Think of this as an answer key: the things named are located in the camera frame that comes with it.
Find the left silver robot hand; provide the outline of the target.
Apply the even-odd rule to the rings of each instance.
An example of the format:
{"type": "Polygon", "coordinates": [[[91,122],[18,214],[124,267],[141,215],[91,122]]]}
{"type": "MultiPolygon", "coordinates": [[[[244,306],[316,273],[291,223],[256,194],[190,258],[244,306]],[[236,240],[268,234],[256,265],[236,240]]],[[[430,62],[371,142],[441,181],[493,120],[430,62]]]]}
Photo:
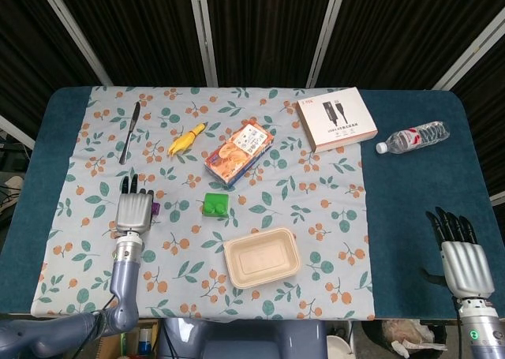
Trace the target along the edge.
{"type": "Polygon", "coordinates": [[[120,234],[133,232],[144,234],[150,230],[154,193],[144,188],[138,189],[138,174],[124,177],[116,213],[116,230],[120,234]]]}

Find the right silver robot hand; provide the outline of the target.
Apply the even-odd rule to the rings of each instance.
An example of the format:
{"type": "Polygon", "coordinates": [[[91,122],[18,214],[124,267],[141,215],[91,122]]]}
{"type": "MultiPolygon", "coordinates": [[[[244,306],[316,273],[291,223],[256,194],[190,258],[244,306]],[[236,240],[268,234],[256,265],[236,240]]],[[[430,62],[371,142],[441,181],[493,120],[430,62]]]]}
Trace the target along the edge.
{"type": "Polygon", "coordinates": [[[492,274],[471,222],[463,215],[456,216],[440,207],[425,215],[440,251],[443,274],[433,275],[421,268],[421,277],[448,288],[460,300],[490,297],[495,291],[492,274]]]}

